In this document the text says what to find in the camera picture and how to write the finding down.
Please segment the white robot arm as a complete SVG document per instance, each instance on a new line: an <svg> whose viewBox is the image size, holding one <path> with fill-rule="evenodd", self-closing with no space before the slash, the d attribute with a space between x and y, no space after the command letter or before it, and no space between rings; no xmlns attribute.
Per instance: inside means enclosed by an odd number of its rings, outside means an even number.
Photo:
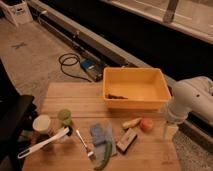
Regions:
<svg viewBox="0 0 213 171"><path fill-rule="evenodd" d="M177 81L172 86L172 98L164 105L163 111L163 138L166 138L170 126L182 124L191 111L213 124L213 81L206 76Z"/></svg>

